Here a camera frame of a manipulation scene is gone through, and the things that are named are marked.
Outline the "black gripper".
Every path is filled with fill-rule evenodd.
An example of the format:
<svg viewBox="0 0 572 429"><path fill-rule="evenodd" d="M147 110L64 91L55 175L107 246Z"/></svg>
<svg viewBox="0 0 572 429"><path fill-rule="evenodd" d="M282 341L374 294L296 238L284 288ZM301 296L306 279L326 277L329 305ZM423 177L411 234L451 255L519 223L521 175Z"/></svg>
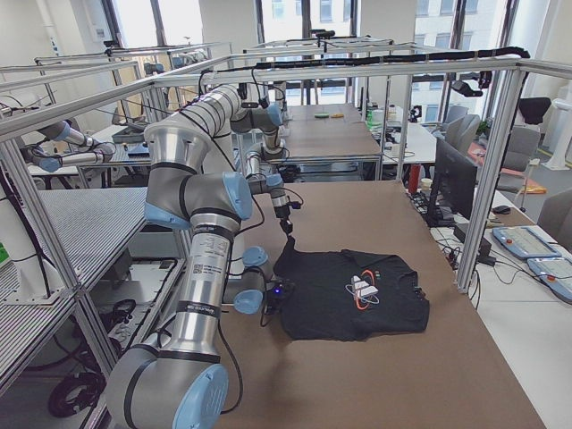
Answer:
<svg viewBox="0 0 572 429"><path fill-rule="evenodd" d="M290 208L288 206L280 206L276 209L276 217L280 220L282 231L286 235L293 232L293 223L290 220Z"/></svg>

